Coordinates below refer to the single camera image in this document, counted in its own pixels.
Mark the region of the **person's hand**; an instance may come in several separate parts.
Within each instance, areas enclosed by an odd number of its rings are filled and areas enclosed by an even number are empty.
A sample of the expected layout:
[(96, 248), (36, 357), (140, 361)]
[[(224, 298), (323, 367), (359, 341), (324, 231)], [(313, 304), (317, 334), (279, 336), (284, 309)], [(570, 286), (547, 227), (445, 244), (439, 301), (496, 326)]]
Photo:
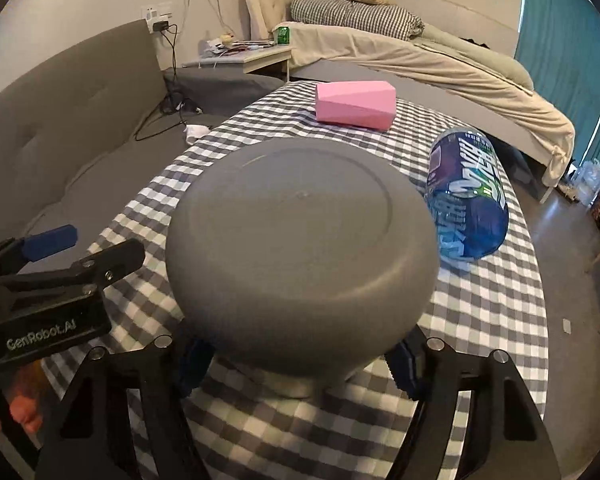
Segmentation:
[(47, 389), (48, 382), (41, 361), (0, 374), (0, 393), (6, 396), (10, 416), (29, 436), (37, 434), (43, 425), (41, 398)]

